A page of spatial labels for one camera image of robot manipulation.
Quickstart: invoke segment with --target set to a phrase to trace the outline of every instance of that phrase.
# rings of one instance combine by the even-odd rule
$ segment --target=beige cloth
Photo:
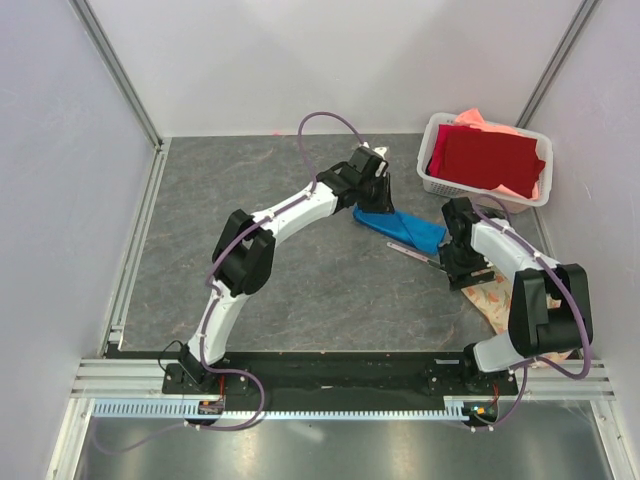
[[[473,305],[489,320],[493,330],[500,334],[507,331],[509,323],[509,310],[511,308],[511,292],[513,287],[504,275],[496,271],[494,282],[483,283],[473,287],[462,289],[462,293]],[[559,305],[558,300],[549,299],[549,307]],[[558,363],[569,356],[567,353],[548,353],[545,355],[550,360]],[[548,366],[546,363],[537,362],[536,365]]]

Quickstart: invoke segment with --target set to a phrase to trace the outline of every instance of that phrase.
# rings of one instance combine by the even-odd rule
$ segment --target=red cloth
[[[536,154],[536,139],[476,129],[451,129],[437,178],[493,190],[499,185],[525,198],[545,162]]]
[[[473,128],[447,124],[442,124],[438,127],[436,144],[433,147],[431,161],[429,162],[429,166],[427,167],[427,173],[432,177],[440,178],[438,177],[438,174],[440,173],[440,167],[442,167],[444,152],[447,148],[447,139],[449,138],[449,132],[451,132],[451,130],[473,130]]]

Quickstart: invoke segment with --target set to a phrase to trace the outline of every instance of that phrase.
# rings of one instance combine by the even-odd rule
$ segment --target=white plastic basket
[[[526,137],[535,138],[538,143],[536,144],[536,153],[540,160],[544,160],[546,166],[540,173],[538,179],[538,189],[540,191],[540,197],[537,200],[528,200],[524,198],[513,197],[511,195],[504,195],[501,193],[492,192],[490,190],[483,190],[481,188],[468,187],[459,183],[448,182],[447,180],[441,180],[439,178],[431,177],[427,173],[427,165],[433,154],[433,149],[436,145],[436,138],[438,137],[438,127],[440,125],[453,125],[457,115],[450,113],[436,113],[434,114],[427,128],[424,131],[424,137],[422,139],[422,145],[420,145],[420,152],[418,153],[418,175],[422,178],[422,184],[424,189],[429,193],[435,193],[437,195],[443,195],[445,197],[462,197],[468,196],[472,199],[474,194],[489,194],[504,201],[505,205],[511,213],[519,213],[526,210],[529,207],[541,207],[549,200],[549,192],[551,191],[551,180],[553,173],[553,149],[551,148],[551,140],[541,133],[532,132],[529,130],[523,130],[516,128],[518,132]],[[489,207],[496,207],[495,202],[479,198],[477,200],[481,205]]]

